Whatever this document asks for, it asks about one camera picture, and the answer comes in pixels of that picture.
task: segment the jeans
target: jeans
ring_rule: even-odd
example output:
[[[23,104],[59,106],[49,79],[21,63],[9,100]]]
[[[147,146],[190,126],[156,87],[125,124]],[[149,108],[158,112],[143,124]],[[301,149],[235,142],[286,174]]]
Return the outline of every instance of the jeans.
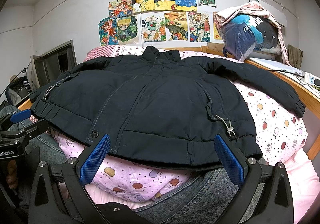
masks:
[[[0,117],[16,112],[19,112],[16,107],[8,106],[2,109]],[[10,131],[17,131],[31,123],[29,119],[26,119],[14,124]],[[30,153],[36,147],[40,147],[40,160],[47,161],[49,164],[66,161],[57,142],[47,133],[31,139],[25,150]],[[20,206],[27,210],[29,192],[26,191],[20,180],[18,189]],[[259,184],[241,222],[251,217],[262,189],[263,184]],[[231,183],[225,169],[218,168],[199,173],[182,186],[164,194],[161,199],[133,211],[154,224],[213,224],[231,202],[237,190],[238,186]]]

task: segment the blue gripper pad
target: blue gripper pad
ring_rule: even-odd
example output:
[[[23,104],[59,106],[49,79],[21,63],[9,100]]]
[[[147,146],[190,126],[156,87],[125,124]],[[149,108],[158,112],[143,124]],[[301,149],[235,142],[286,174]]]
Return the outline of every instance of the blue gripper pad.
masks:
[[[244,183],[243,168],[233,155],[229,147],[223,141],[220,135],[216,135],[213,140],[214,150],[219,160],[225,168],[231,182],[235,185],[242,186]]]
[[[20,111],[18,113],[12,114],[12,116],[10,118],[10,122],[17,124],[17,123],[21,122],[22,120],[28,119],[29,117],[31,117],[31,110],[26,109],[24,111]]]
[[[109,149],[110,137],[106,134],[81,167],[79,181],[83,186],[92,182]]]

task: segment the plastic bag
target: plastic bag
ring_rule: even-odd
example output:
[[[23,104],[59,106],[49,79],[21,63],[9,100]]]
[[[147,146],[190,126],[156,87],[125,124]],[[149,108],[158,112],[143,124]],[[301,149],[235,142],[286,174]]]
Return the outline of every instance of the plastic bag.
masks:
[[[238,14],[218,31],[225,45],[223,54],[230,53],[241,62],[254,50],[281,52],[278,30],[266,18]]]

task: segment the air conditioner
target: air conditioner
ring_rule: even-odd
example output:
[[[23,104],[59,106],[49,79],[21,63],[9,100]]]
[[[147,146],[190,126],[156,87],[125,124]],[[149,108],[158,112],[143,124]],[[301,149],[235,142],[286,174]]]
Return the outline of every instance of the air conditioner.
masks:
[[[261,0],[249,0],[249,2],[252,2],[252,1],[259,2],[264,9],[269,11],[274,16],[278,24],[280,24],[282,27],[287,27],[287,18],[280,10],[276,9],[275,7]]]

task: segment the wooden headboard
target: wooden headboard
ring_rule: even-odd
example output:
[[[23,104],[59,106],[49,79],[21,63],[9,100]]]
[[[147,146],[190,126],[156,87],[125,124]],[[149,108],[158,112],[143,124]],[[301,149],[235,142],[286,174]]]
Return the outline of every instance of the wooden headboard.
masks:
[[[214,55],[220,55],[223,56],[221,50],[215,50],[215,49],[209,49],[208,46],[201,46],[201,47],[172,47],[172,48],[164,48],[165,50],[179,50],[181,52],[184,51],[195,51],[195,52],[203,52],[208,54],[214,54]],[[245,63],[249,63],[252,65],[255,65],[259,68],[268,70],[267,67],[264,67],[254,61],[251,60],[245,60]],[[302,102],[306,105],[306,107],[313,112],[319,119],[320,119],[320,99],[313,95],[310,91],[305,89],[303,86],[295,82],[294,80],[286,77],[284,74],[279,72],[272,72],[274,75],[278,76],[280,79],[284,80],[285,82],[289,83],[297,92],[299,95],[299,98],[302,100]],[[19,106],[20,110],[29,109],[31,107],[32,103],[30,100],[27,100],[22,105]],[[320,134],[318,135],[317,139],[313,143],[312,147],[308,151],[307,155],[310,160],[313,160],[316,155],[318,154],[320,150]]]

